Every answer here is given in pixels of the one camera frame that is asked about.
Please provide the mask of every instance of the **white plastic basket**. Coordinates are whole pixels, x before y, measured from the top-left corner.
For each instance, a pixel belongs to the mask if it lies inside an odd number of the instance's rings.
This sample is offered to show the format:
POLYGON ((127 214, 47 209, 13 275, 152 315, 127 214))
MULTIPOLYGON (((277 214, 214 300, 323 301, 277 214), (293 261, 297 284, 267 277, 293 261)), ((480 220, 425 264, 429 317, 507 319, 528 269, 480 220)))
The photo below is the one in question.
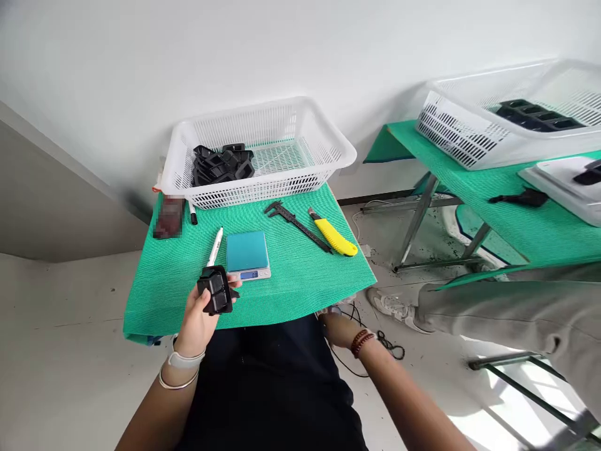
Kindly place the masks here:
POLYGON ((566 157, 601 148, 601 68, 574 60, 539 61, 430 81, 416 128, 469 170, 566 157), (573 117, 584 128, 542 133, 494 111, 526 99, 573 117))
POLYGON ((161 189, 184 196, 201 209, 273 199, 319 189, 357 152, 314 100, 294 97, 206 114, 173 129, 161 189), (253 177, 192 187, 193 149, 202 144, 221 152, 245 143, 254 152, 253 177))

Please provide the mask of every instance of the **person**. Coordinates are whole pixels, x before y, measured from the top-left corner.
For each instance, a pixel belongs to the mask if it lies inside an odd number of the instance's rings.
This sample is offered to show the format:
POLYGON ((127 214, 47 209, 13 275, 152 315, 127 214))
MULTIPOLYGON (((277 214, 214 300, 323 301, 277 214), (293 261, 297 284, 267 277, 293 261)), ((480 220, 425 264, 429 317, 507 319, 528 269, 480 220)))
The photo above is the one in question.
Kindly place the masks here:
POLYGON ((203 312, 209 298, 206 290, 190 292, 177 356, 162 365, 117 451, 366 450, 352 391, 340 379, 324 332, 331 345, 354 350, 408 450, 474 450, 356 322, 324 313, 319 320, 312 314, 215 331, 218 316, 203 312))
MULTIPOLYGON (((517 277, 529 277, 520 271, 517 277)), ((410 299, 367 290, 369 302, 420 333, 444 332, 545 355, 601 422, 601 263, 536 281, 480 281, 410 299)))

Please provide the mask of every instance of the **yellow utility knife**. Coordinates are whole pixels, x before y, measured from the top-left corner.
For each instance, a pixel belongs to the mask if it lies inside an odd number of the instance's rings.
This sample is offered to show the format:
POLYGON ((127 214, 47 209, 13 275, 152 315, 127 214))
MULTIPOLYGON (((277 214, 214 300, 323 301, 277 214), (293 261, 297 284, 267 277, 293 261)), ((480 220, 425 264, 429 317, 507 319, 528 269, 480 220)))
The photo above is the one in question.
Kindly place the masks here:
POLYGON ((319 227, 319 230, 323 233, 324 237, 326 237, 330 246, 332 246, 336 252, 349 257, 352 257, 357 253, 357 246, 340 235, 327 219, 322 219, 322 217, 315 213, 315 210, 312 208, 309 209, 309 214, 315 221, 316 226, 319 227))

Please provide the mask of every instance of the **metal frame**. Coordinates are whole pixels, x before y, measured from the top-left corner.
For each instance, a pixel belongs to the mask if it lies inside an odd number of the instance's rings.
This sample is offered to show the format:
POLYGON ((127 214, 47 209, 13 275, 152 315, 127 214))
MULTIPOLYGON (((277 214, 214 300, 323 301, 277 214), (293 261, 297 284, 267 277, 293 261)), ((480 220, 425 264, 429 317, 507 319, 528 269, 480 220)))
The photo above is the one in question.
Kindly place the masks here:
POLYGON ((565 450, 571 447, 572 445, 579 443, 581 440, 586 440, 588 442, 593 443, 598 448, 601 448, 601 439, 599 439, 596 435, 592 434, 592 432, 599 426, 599 423, 588 410, 581 412, 578 418, 576 418, 576 420, 572 420, 571 418, 567 417, 562 412, 557 410, 555 407, 553 407, 551 404, 546 402, 544 399, 536 396, 530 390, 520 385, 515 380, 510 378, 507 374, 496 368, 497 366, 512 365, 514 363, 529 361, 534 365, 539 366, 543 370, 551 373, 553 376, 556 376, 559 379, 565 381, 565 378, 556 370, 554 370, 551 366, 547 365, 544 362, 541 362, 541 358, 543 358, 543 356, 538 353, 526 351, 521 353, 501 355, 497 357, 474 359, 468 362, 468 366, 475 371, 490 371, 499 379, 503 380, 507 385, 519 391, 522 395, 527 397, 533 403, 537 404, 544 411, 550 413, 566 425, 566 428, 560 431, 556 436, 554 436, 551 439, 551 441, 548 444, 546 444, 543 448, 540 448, 540 451, 565 450))
POLYGON ((418 230, 421 224, 426 217, 426 213, 429 208, 432 207, 446 207, 449 205, 461 205, 463 201, 457 197, 453 197, 450 199, 433 199, 433 195, 436 193, 436 188, 438 187, 439 180, 438 178, 429 173, 428 180, 426 182, 426 188, 424 189, 424 193, 421 195, 419 200, 405 200, 402 202, 394 202, 392 204, 385 205, 377 205, 374 207, 363 207, 361 211, 364 214, 382 212, 382 211, 390 211, 390 210, 415 210, 415 214, 413 218, 411 218, 411 222, 409 223, 409 229, 403 239, 403 245, 401 246, 401 261, 398 265, 393 264, 393 271, 399 272, 404 269, 415 269, 420 267, 436 267, 436 266, 452 266, 459 264, 474 264, 483 262, 483 260, 479 257, 474 257, 474 253, 480 248, 482 242, 486 239, 488 234, 490 233, 490 226, 485 222, 482 224, 476 236, 472 239, 471 243, 466 246, 465 251, 461 258, 453 259, 453 260, 442 260, 442 261, 433 261, 433 262, 424 262, 424 263, 416 263, 406 265, 407 257, 409 256, 409 252, 411 250, 411 246, 415 241, 415 237, 418 234, 418 230))

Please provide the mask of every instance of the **silver bracelet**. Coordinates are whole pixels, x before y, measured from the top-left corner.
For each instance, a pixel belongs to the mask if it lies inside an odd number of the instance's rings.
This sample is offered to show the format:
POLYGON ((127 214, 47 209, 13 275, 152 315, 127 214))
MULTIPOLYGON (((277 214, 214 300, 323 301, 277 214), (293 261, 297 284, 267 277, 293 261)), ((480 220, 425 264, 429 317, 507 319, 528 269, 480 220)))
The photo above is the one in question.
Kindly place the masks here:
POLYGON ((163 380, 163 367, 161 366, 161 369, 158 372, 158 382, 161 384, 161 386, 163 388, 166 388, 167 390, 181 390, 182 388, 186 388, 192 382, 194 382, 194 380, 198 377, 199 371, 200 371, 200 367, 198 367, 198 369, 196 370, 196 373, 194 373, 194 375, 192 376, 192 379, 190 379, 186 383, 183 383, 181 385, 169 385, 167 382, 165 382, 163 380))

